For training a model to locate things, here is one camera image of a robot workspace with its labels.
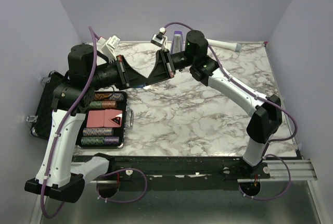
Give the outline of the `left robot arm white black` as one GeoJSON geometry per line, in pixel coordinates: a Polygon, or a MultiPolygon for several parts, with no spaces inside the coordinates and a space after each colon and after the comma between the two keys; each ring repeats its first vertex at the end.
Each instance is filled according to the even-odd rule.
{"type": "Polygon", "coordinates": [[[146,78],[127,65],[124,57],[97,66],[101,53],[91,45],[74,46],[68,55],[69,79],[53,91],[52,123],[47,150],[35,178],[25,183],[27,192],[54,200],[75,203],[85,186],[96,178],[117,179],[117,185],[136,182],[147,185],[143,172],[130,168],[118,169],[114,157],[98,153],[88,162],[72,168],[74,146],[86,119],[95,91],[108,86],[119,90],[145,85],[146,78]]]}

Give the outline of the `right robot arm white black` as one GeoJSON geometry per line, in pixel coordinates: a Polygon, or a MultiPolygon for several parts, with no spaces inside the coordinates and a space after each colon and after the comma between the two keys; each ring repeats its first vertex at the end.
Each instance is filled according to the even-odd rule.
{"type": "Polygon", "coordinates": [[[154,34],[151,43],[161,49],[156,53],[155,66],[148,77],[154,84],[174,77],[177,70],[190,68],[190,74],[198,82],[215,89],[240,106],[250,117],[246,128],[249,142],[239,165],[240,174],[251,178],[258,172],[268,141],[282,123],[281,101],[276,95],[266,95],[234,79],[217,59],[208,56],[209,42],[198,30],[186,34],[185,49],[171,54],[167,49],[165,29],[154,34]]]}

